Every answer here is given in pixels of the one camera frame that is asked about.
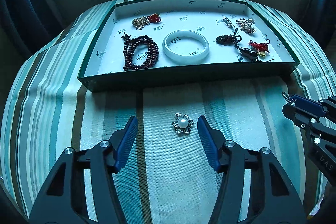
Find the striped tablecloth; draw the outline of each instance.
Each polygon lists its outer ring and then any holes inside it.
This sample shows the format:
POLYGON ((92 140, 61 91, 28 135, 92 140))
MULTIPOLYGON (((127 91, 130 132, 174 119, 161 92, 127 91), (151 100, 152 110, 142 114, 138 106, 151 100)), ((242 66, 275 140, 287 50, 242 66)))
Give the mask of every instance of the striped tablecloth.
MULTIPOLYGON (((243 148, 270 147, 310 210, 325 179, 305 159, 306 141, 299 128, 283 117, 281 92, 314 100, 336 94, 335 73, 314 39, 286 14, 249 1, 300 59, 287 79, 92 94, 77 80, 82 60, 109 9, 127 1, 131 0, 113 0, 87 10, 20 69, 7 99, 0 140, 5 186, 19 208, 29 215, 64 148, 92 148, 135 115, 136 141, 126 167, 113 175, 128 223, 207 223, 221 174, 209 166, 196 126, 190 136, 174 133, 171 123, 175 112, 181 112, 194 121, 205 115, 213 128, 243 148)), ((335 127, 329 121, 325 124, 335 127)), ((241 219, 246 217, 249 175, 246 171, 241 219)), ((89 215, 95 220, 89 171, 85 184, 89 215)))

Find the white pearl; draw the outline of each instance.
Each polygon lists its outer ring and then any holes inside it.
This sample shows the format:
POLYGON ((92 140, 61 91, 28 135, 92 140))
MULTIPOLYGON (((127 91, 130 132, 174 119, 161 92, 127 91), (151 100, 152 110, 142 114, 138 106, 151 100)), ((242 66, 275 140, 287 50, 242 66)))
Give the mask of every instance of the white pearl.
POLYGON ((186 118, 180 118, 177 121, 177 125, 179 126, 179 128, 186 128, 189 124, 189 121, 186 118))

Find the screw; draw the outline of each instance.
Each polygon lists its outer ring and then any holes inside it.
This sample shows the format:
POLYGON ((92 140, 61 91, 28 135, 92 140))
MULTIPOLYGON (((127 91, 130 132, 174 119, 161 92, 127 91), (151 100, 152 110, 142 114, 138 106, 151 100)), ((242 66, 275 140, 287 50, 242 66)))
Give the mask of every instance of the screw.
POLYGON ((262 152, 263 152, 264 154, 269 154, 269 153, 271 153, 271 150, 270 150, 269 148, 267 148, 267 147, 263 147, 261 150, 262 150, 262 152))
POLYGON ((66 149, 64 150, 64 153, 67 154, 67 155, 69 155, 69 154, 71 154, 73 151, 74 151, 74 150, 73 150, 71 147, 68 147, 68 148, 66 148, 66 149))
POLYGON ((101 147, 108 147, 110 145, 110 142, 109 141, 102 141, 101 143, 100 143, 100 146, 101 147))
POLYGON ((234 142, 234 141, 226 141, 226 142, 225 142, 225 145, 226 145, 227 147, 233 147, 233 146, 235 146, 235 142, 234 142))

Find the red string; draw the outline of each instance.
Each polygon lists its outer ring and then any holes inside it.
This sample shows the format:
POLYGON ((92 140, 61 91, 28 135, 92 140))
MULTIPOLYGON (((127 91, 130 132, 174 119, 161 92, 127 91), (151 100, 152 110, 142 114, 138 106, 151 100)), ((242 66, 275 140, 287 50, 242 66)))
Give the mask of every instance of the red string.
POLYGON ((249 42, 249 45, 252 46, 253 48, 255 48, 257 51, 259 52, 268 52, 268 44, 270 43, 267 43, 267 40, 266 40, 266 43, 256 43, 256 42, 253 42, 252 40, 250 40, 249 42))
POLYGON ((161 21, 160 14, 153 14, 147 17, 150 23, 158 23, 161 21))

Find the bangle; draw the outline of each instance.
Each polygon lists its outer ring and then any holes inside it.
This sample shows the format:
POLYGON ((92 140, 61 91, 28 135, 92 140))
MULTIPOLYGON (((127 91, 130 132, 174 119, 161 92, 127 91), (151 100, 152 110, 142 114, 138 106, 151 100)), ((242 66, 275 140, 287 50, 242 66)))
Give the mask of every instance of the bangle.
POLYGON ((182 65, 197 64, 209 54, 209 42, 206 40, 206 38, 197 32, 189 31, 189 30, 179 30, 179 31, 170 33, 163 40, 162 47, 163 47, 164 53, 171 60, 174 60, 175 62, 182 64, 182 65), (167 43, 169 43, 170 41, 174 40, 177 37, 194 38, 202 43, 202 45, 204 46, 204 49, 201 52, 198 52, 193 55, 181 55, 176 52, 173 52, 171 49, 168 48, 167 43))
POLYGON ((125 65, 123 67, 124 71, 127 71, 128 69, 147 69, 155 66, 155 63, 159 59, 159 48, 153 39, 146 35, 141 35, 138 38, 132 38, 131 35, 128 35, 125 32, 121 38, 125 41, 123 51, 125 57, 125 65), (134 51, 139 45, 148 46, 147 58, 140 66, 133 64, 134 51))

